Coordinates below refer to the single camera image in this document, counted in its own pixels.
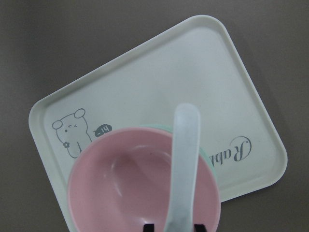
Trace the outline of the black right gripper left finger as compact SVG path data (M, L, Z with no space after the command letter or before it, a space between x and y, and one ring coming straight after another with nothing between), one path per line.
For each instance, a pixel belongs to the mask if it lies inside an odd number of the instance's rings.
M155 231L155 225L154 224L144 224L143 232L154 232L154 231Z

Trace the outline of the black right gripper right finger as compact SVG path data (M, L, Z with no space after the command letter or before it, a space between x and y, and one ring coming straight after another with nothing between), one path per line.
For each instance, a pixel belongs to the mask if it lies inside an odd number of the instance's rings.
M204 224L195 224L195 232L207 232Z

